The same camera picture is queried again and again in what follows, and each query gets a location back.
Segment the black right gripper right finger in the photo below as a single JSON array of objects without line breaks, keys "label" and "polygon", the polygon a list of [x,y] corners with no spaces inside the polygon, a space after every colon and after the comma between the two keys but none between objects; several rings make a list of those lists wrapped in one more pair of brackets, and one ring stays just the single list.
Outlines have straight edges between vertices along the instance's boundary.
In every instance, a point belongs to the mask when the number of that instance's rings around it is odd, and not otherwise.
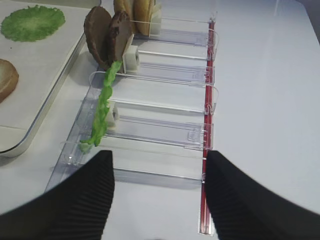
[{"label": "black right gripper right finger", "polygon": [[320,216],[265,188],[219,151],[206,159],[206,201],[220,240],[318,240]]}]

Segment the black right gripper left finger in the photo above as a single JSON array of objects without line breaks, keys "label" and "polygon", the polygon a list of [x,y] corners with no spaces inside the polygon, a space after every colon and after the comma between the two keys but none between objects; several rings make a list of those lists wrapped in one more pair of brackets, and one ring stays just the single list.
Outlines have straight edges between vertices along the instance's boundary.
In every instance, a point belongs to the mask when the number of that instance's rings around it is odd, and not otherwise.
[{"label": "black right gripper left finger", "polygon": [[99,151],[41,196],[0,216],[2,240],[100,240],[115,191],[113,153]]}]

